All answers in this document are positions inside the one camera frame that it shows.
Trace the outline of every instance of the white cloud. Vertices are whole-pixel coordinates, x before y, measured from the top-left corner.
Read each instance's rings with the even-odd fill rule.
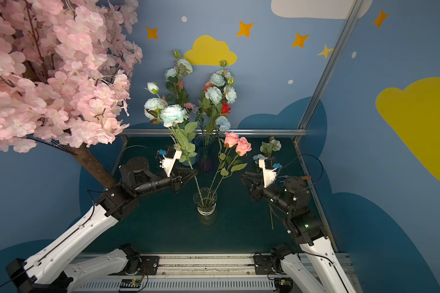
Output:
[[[364,0],[358,18],[362,17],[373,0]],[[353,0],[272,0],[272,12],[281,17],[346,19]]]

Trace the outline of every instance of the clear glass vase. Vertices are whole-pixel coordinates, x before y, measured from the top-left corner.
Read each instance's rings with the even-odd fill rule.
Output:
[[[209,171],[213,168],[212,146],[213,137],[211,135],[202,134],[194,139],[197,146],[197,169],[202,172]]]
[[[194,203],[199,212],[199,221],[203,225],[212,225],[217,220],[217,193],[210,187],[200,188],[194,193]]]

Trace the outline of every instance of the yellow cloud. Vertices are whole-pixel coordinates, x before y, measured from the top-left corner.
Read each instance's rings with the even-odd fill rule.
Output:
[[[378,95],[376,108],[440,181],[440,77],[421,79],[405,90],[386,89]]]
[[[220,65],[226,60],[228,65],[236,62],[236,54],[230,51],[228,44],[217,41],[211,36],[200,36],[192,45],[192,50],[184,54],[184,58],[193,65]]]

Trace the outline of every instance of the blue flower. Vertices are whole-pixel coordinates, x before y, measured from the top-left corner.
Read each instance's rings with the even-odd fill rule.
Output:
[[[215,120],[215,124],[220,126],[218,128],[220,131],[227,131],[231,127],[231,124],[228,121],[228,118],[226,118],[225,116],[218,116],[218,118]]]

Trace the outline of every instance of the tree trunk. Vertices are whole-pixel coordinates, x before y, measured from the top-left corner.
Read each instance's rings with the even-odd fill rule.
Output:
[[[116,184],[116,180],[109,171],[101,164],[101,162],[90,152],[85,144],[79,148],[72,148],[64,145],[65,149],[75,153],[73,157],[80,165],[83,166],[96,180],[98,180],[104,188],[111,188]]]

